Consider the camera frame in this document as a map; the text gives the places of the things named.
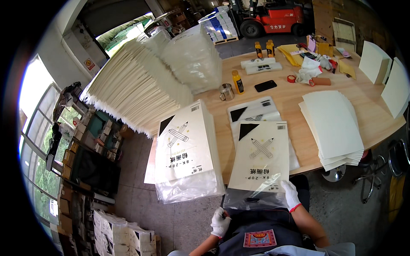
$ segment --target mug lid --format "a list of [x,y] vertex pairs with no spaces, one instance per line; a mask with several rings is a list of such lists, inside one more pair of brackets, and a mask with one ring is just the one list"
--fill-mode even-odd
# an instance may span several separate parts
[[222,84],[222,85],[219,87],[219,92],[220,92],[220,93],[226,93],[226,92],[229,91],[231,88],[232,88],[232,85],[231,85],[231,84]]

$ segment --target tape roll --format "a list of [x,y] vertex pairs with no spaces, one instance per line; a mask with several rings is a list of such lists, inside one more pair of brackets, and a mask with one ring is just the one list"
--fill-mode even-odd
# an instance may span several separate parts
[[294,83],[296,81],[296,77],[294,75],[288,75],[287,76],[287,81],[289,83]]

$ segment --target calculator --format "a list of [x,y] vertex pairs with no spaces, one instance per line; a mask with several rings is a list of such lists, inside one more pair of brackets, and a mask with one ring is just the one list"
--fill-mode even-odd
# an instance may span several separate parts
[[306,57],[308,57],[309,59],[315,59],[315,58],[316,58],[316,56],[314,56],[314,55],[311,54],[310,52],[301,53],[300,56],[301,56],[302,58],[305,58],[305,56],[306,56]]

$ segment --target warning sign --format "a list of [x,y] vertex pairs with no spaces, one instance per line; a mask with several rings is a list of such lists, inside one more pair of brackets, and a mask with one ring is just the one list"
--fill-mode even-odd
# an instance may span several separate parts
[[84,64],[87,66],[88,70],[93,69],[95,67],[95,64],[88,58],[86,61],[84,61]]

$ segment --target black triangle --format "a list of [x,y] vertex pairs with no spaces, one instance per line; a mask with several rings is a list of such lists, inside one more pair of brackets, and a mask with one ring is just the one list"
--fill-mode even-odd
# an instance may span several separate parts
[[247,108],[248,108],[248,107],[246,106],[246,107],[241,108],[241,109],[232,110],[232,111],[230,112],[231,118],[232,118],[232,122],[236,122],[236,121],[241,117],[242,113],[243,113]]
[[169,122],[174,118],[175,115],[171,116],[170,118],[165,119],[164,121],[161,122],[159,125],[159,135],[165,130],[165,127],[169,124]]
[[239,140],[245,137],[250,131],[255,129],[259,124],[241,124],[239,128]]

